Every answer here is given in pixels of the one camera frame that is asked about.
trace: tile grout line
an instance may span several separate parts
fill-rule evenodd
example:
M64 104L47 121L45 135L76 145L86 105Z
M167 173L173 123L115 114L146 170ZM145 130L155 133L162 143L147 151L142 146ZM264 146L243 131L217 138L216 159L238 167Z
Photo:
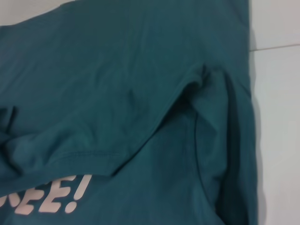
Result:
M250 50L250 52L257 52L257 51L271 50L271 49L278 49L278 48L296 47L296 46L300 46L300 44L283 45L283 46L278 46L278 47L270 47L270 48L254 49L254 50Z

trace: white surface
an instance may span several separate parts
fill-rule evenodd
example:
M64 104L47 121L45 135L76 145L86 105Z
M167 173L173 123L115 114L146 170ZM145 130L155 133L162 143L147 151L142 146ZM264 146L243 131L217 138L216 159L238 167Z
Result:
M300 44L300 0L251 0L251 13L251 49Z
M0 0L0 25L71 0ZM251 49L300 44L300 0L251 0ZM250 55L260 225L300 224L300 46Z
M300 224L300 46L250 58L260 225Z

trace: exclamation mark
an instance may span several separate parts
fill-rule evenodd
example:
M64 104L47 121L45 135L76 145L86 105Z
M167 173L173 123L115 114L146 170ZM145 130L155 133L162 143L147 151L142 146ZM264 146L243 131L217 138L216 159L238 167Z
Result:
M74 195L74 200L79 200L81 199L81 197L83 196L84 192L85 192L85 189L87 188L89 182L90 182L90 179L91 179L92 175L84 175L76 192L75 192L75 195ZM71 213L74 211L74 209L76 208L77 206L77 203L76 202L70 202L66 208L65 208L65 212L66 213Z

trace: teal t-shirt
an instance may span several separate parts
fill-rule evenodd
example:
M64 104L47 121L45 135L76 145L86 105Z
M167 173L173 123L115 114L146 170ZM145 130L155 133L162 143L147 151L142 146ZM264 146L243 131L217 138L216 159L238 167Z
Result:
M256 225L248 30L245 0L0 27L0 223Z

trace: white tile floor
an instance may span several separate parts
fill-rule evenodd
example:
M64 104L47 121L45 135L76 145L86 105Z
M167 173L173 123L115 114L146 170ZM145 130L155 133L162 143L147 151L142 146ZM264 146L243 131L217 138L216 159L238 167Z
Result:
M71 0L0 0L0 25ZM300 0L251 0L260 225L300 221Z

